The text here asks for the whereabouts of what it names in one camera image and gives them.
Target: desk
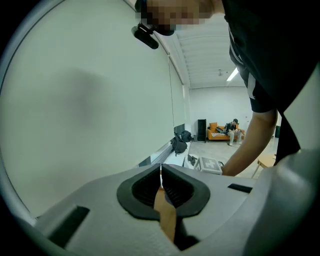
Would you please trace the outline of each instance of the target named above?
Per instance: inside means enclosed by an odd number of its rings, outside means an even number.
[[[274,166],[276,159],[274,159],[275,155],[274,154],[264,154],[264,155],[260,155],[258,157],[258,166],[256,167],[253,175],[251,178],[253,178],[256,174],[256,172],[258,171],[259,167],[262,168],[268,168],[268,167],[272,167]]]

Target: ceiling light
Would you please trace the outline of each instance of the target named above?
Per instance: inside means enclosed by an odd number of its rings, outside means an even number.
[[[238,69],[235,68],[232,74],[228,77],[227,81],[231,81],[236,76],[236,74],[238,74],[238,72],[239,72]]]

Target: ceiling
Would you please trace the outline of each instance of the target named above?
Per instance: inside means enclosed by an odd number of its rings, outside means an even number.
[[[176,35],[190,88],[245,86],[239,74],[227,83],[236,66],[229,56],[230,38],[223,14],[214,15],[205,24],[178,30]]]

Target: orange sofa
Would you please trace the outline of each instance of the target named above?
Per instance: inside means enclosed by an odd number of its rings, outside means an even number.
[[[221,128],[222,130],[224,129],[224,125],[218,125],[217,122],[211,122],[210,123],[210,129],[207,130],[207,136],[208,136],[208,139],[209,140],[230,140],[230,136],[227,136],[227,135],[224,135],[224,134],[219,134],[219,135],[216,135],[216,136],[212,136],[211,133],[218,133],[217,131],[217,127]],[[245,130],[241,129],[242,131],[242,139],[245,138]]]

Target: gray floor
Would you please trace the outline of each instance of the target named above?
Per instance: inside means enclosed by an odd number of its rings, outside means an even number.
[[[261,154],[275,154],[277,152],[278,140],[278,138],[272,138]],[[194,154],[200,157],[215,158],[225,164],[240,146],[235,143],[233,144],[233,146],[229,146],[227,145],[227,142],[229,141],[209,140],[206,143],[204,143],[204,141],[193,141],[190,146],[189,155]],[[257,160],[255,160],[243,172],[239,173],[237,177],[251,178],[257,166]],[[262,170],[263,168],[259,167],[253,178],[257,179]]]

